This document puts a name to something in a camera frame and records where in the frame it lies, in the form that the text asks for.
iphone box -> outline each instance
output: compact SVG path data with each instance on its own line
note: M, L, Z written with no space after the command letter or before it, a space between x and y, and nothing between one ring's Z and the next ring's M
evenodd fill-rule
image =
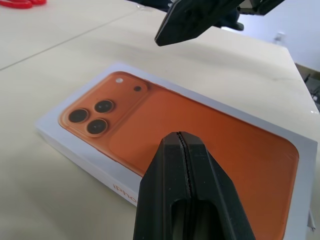
M305 239L317 143L173 82L112 65L36 128L134 205L161 139L189 132L233 181L257 240Z

table surface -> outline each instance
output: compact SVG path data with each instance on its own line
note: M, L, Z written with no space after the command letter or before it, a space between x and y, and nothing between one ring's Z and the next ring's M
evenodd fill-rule
M2 240L132 239L136 208L34 130L39 117L115 62L319 142L318 110L285 48L214 27L157 47L163 17L122 0L0 8ZM318 224L319 186L318 174L311 203ZM309 234L313 239L319 231Z

phone image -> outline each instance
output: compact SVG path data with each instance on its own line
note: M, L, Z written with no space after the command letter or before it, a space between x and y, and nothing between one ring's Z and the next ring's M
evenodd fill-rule
M299 161L288 140L127 72L114 72L59 124L143 176L171 132L199 137L232 179L257 239L284 236Z

white wall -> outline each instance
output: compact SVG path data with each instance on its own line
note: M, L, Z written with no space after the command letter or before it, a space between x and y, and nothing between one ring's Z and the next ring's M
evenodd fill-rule
M244 31L238 33L271 43L285 33L293 60L320 71L320 0L285 0L266 16L241 15L239 22Z

flash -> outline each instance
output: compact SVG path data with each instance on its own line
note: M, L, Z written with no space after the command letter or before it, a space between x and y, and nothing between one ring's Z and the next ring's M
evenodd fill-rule
M122 78L117 78L117 79L115 80L115 82L118 83L118 84L122 83L123 81L124 81L124 80L123 80Z

